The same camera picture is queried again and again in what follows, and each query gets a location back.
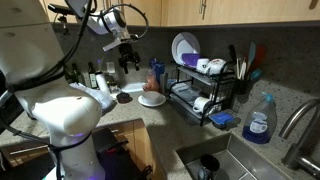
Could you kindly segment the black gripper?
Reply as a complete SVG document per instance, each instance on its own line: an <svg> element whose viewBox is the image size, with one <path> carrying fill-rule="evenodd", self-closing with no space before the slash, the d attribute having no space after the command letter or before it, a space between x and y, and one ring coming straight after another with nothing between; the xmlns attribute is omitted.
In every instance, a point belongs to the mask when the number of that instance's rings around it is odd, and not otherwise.
<svg viewBox="0 0 320 180"><path fill-rule="evenodd" d="M124 43L119 46L119 65L124 69L125 73L128 73L127 64L129 62L134 64L136 70L139 70L140 57L137 52L134 52L132 46L129 43Z"/></svg>

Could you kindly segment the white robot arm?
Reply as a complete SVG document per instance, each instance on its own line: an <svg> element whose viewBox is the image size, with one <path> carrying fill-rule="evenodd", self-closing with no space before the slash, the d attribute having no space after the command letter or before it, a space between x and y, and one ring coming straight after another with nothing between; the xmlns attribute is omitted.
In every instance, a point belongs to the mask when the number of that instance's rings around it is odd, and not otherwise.
<svg viewBox="0 0 320 180"><path fill-rule="evenodd" d="M63 66L79 41L64 53L39 0L0 0L0 70L13 94L49 132L46 143L57 180L105 180L92 130L102 107L88 93L71 87Z"/></svg>

